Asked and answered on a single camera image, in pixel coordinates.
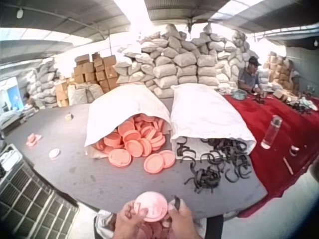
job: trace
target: gray table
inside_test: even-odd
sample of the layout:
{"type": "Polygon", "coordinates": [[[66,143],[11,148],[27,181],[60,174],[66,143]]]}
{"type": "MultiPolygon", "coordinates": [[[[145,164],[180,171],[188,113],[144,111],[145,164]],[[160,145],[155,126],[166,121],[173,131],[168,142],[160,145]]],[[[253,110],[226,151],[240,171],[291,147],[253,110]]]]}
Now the gray table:
{"type": "MultiPolygon", "coordinates": [[[[172,99],[163,100],[171,111],[172,99]]],[[[163,172],[150,175],[143,169],[143,159],[135,158],[127,168],[117,168],[107,159],[90,159],[85,155],[84,142],[89,105],[42,110],[19,126],[8,137],[34,164],[34,169],[55,188],[92,207],[118,212],[122,206],[145,191],[162,193],[167,200],[173,195],[183,198],[196,218],[212,217],[245,209],[265,195],[266,190],[255,173],[250,179],[229,183],[224,177],[211,194],[204,190],[194,193],[192,183],[183,184],[192,177],[189,162],[177,162],[163,172]],[[72,112],[74,119],[64,116],[72,112]],[[32,148],[25,145],[31,133],[43,136],[32,148]],[[61,154],[50,160],[50,150],[59,148],[61,154]]],[[[167,139],[166,149],[171,148],[167,139]]]]}

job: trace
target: blue object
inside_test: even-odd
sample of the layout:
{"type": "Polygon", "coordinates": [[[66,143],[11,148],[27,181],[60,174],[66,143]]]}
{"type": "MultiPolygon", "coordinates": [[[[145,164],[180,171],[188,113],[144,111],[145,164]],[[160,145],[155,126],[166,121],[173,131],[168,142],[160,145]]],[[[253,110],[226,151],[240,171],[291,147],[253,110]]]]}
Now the blue object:
{"type": "Polygon", "coordinates": [[[13,86],[6,91],[8,93],[8,97],[11,103],[11,107],[17,109],[18,111],[23,110],[23,103],[20,97],[20,91],[17,86],[13,86]]]}
{"type": "Polygon", "coordinates": [[[240,89],[233,91],[232,93],[232,97],[239,101],[243,101],[246,98],[246,96],[247,96],[247,92],[240,89]]]}

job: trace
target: floor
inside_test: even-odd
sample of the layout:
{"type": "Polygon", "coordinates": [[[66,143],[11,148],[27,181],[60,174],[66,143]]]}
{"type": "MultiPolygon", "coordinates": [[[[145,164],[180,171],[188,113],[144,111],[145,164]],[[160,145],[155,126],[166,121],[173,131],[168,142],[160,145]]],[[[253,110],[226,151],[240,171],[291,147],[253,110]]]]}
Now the floor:
{"type": "MultiPolygon", "coordinates": [[[[306,212],[319,199],[319,182],[308,171],[282,198],[275,198],[249,218],[233,218],[224,223],[222,239],[285,239],[294,232],[306,212]]],[[[80,204],[69,239],[93,239],[96,212],[80,204]]]]}

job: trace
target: black cap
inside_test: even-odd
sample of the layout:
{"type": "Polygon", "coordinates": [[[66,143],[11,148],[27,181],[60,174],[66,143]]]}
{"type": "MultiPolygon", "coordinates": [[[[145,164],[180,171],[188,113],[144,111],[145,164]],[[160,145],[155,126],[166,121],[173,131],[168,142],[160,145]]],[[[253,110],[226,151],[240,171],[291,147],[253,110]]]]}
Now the black cap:
{"type": "Polygon", "coordinates": [[[30,98],[30,94],[27,92],[24,94],[24,98],[29,99],[30,98]]]}
{"type": "Polygon", "coordinates": [[[248,60],[250,64],[253,64],[254,66],[261,66],[261,64],[258,62],[258,59],[254,56],[251,56],[248,60]]]}

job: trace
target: plastic water bottle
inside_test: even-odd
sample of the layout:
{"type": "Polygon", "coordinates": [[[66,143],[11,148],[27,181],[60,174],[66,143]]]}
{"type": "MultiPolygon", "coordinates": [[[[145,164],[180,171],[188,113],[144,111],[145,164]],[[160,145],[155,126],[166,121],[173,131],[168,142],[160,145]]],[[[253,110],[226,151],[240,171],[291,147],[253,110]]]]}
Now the plastic water bottle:
{"type": "Polygon", "coordinates": [[[264,149],[269,149],[271,145],[273,144],[278,131],[280,129],[281,123],[283,122],[283,119],[280,118],[277,115],[273,116],[273,119],[270,122],[270,125],[268,127],[268,130],[266,131],[265,137],[263,141],[261,142],[261,146],[264,149]]]}

